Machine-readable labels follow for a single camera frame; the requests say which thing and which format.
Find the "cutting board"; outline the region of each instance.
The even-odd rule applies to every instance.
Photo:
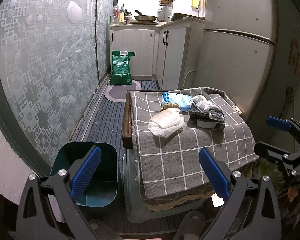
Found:
[[[131,24],[141,24],[141,25],[158,25],[158,22],[130,22]]]

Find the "hand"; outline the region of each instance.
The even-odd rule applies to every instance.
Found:
[[[297,187],[291,187],[288,189],[288,198],[290,202],[292,202],[293,199],[298,196],[298,193],[299,189]]]

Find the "refrigerator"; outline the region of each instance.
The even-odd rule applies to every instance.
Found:
[[[300,9],[294,0],[207,0],[192,87],[224,91],[256,141],[275,130],[300,79]]]

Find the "teal trash bin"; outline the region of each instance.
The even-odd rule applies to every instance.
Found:
[[[87,212],[110,213],[122,207],[121,176],[116,149],[108,143],[71,142],[58,152],[50,175],[61,169],[69,169],[77,159],[82,159],[92,146],[101,149],[101,162],[92,176],[84,194],[75,199],[78,206]]]

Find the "gray plaid tablecloth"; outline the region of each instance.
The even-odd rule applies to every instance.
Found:
[[[143,184],[147,199],[167,196],[202,186],[209,182],[199,161],[199,150],[208,147],[216,159],[236,170],[258,157],[247,124],[232,109],[234,103],[222,91],[196,88],[172,91],[191,97],[205,91],[225,114],[223,131],[199,128],[183,112],[185,125],[169,138],[154,136],[147,128],[152,116],[159,113],[163,92],[131,91],[132,142],[136,164],[136,182]]]

